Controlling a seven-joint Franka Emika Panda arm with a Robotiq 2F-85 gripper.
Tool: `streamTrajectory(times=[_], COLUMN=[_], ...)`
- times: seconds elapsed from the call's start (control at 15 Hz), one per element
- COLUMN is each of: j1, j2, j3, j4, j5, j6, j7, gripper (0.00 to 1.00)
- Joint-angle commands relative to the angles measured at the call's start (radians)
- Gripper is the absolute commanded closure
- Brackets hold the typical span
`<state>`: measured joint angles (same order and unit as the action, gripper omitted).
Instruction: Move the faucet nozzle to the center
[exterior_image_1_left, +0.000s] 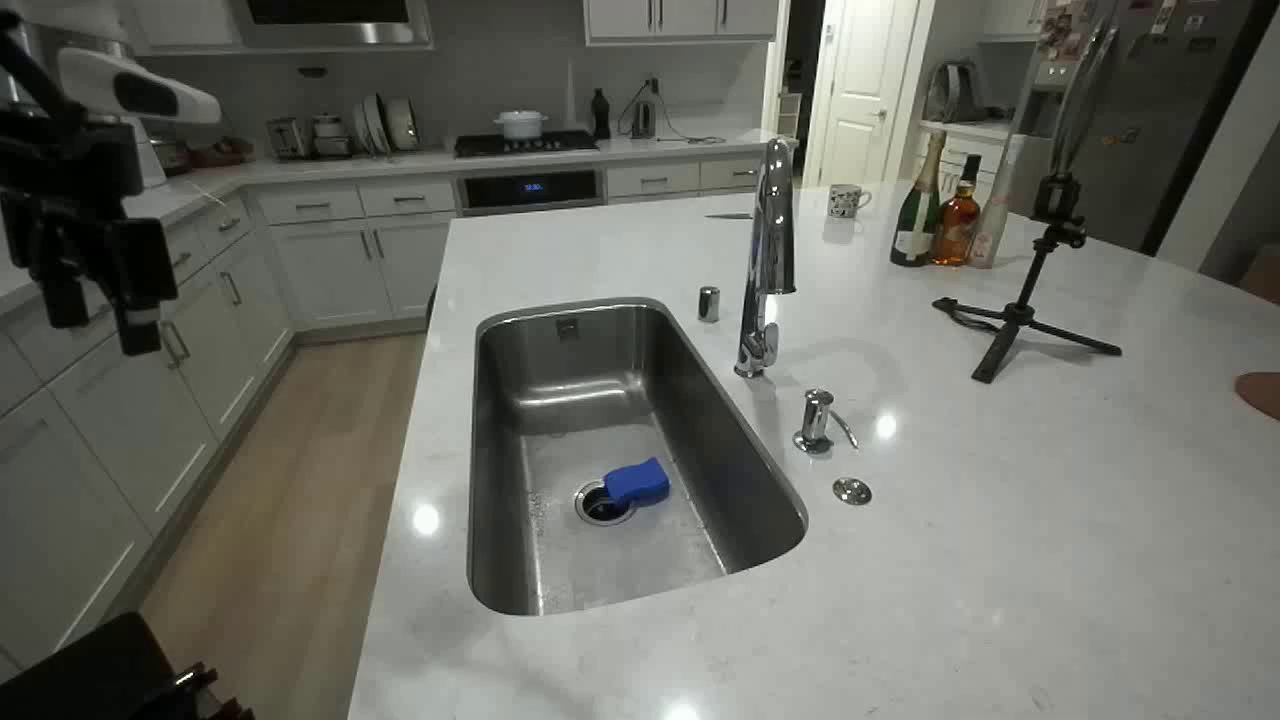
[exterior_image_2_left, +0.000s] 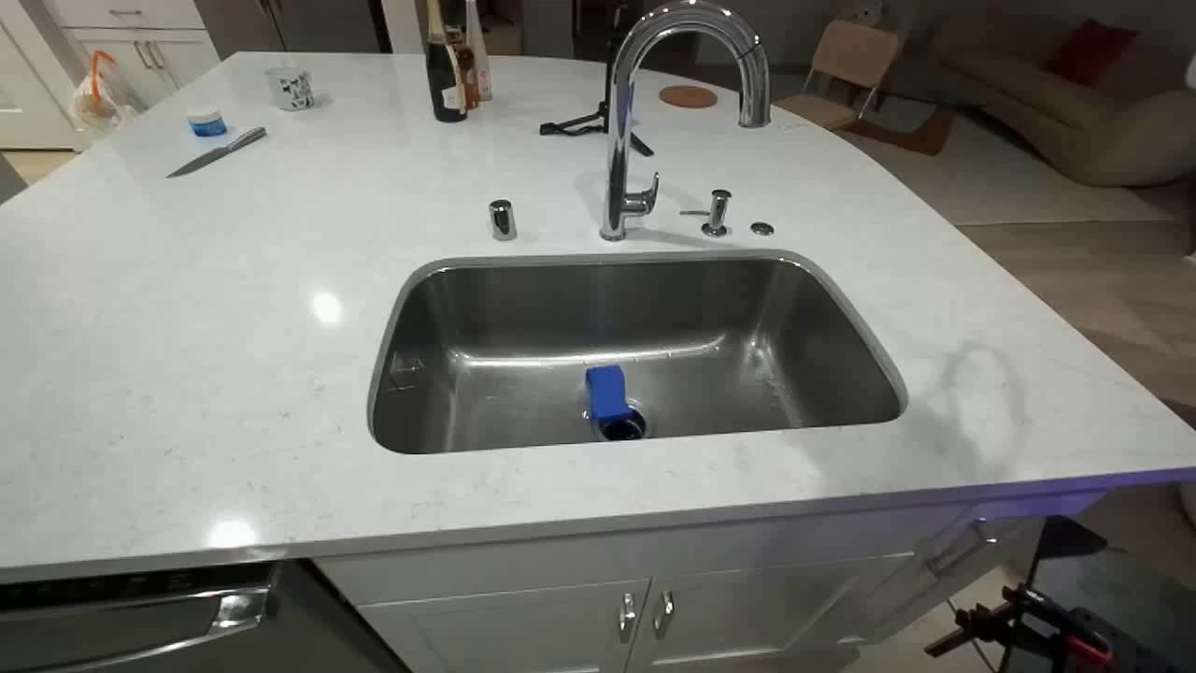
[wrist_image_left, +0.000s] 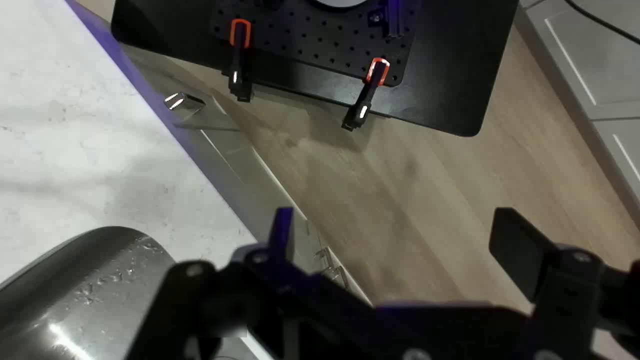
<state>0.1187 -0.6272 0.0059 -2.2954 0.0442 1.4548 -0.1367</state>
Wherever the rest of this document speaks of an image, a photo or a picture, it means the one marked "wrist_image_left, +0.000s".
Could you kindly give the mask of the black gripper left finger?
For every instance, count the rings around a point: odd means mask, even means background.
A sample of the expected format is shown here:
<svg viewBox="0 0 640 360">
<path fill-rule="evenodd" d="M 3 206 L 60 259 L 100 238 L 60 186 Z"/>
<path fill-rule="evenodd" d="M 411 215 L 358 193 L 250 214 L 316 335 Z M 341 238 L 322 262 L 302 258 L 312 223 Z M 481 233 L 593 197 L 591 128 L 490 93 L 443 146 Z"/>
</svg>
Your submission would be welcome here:
<svg viewBox="0 0 640 360">
<path fill-rule="evenodd" d="M 278 207 L 263 243 L 231 253 L 231 307 L 243 314 L 358 314 L 371 305 L 322 272 L 305 272 L 292 259 L 294 209 Z"/>
</svg>

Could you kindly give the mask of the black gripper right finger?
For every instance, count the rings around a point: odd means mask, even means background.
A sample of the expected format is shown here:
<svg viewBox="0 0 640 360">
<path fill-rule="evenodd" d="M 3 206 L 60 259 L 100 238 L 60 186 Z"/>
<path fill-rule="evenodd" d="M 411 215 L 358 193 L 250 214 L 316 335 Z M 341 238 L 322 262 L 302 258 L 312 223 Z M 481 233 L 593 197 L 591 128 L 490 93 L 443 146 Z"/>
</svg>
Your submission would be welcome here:
<svg viewBox="0 0 640 360">
<path fill-rule="evenodd" d="M 582 318 L 611 334 L 638 331 L 638 264 L 608 265 L 590 249 L 551 242 L 513 207 L 496 207 L 488 249 L 524 297 L 543 312 Z"/>
</svg>

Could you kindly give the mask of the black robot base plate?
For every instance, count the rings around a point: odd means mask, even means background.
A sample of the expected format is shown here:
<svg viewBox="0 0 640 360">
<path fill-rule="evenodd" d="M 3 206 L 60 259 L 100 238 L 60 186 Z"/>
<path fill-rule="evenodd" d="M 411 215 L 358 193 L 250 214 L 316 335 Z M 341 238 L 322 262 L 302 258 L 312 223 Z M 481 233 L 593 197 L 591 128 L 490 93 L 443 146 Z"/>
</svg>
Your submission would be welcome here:
<svg viewBox="0 0 640 360">
<path fill-rule="evenodd" d="M 517 0 L 114 0 L 123 44 L 227 77 L 230 22 L 252 22 L 245 79 L 347 107 L 375 56 L 373 113 L 456 135 L 479 131 Z"/>
</svg>

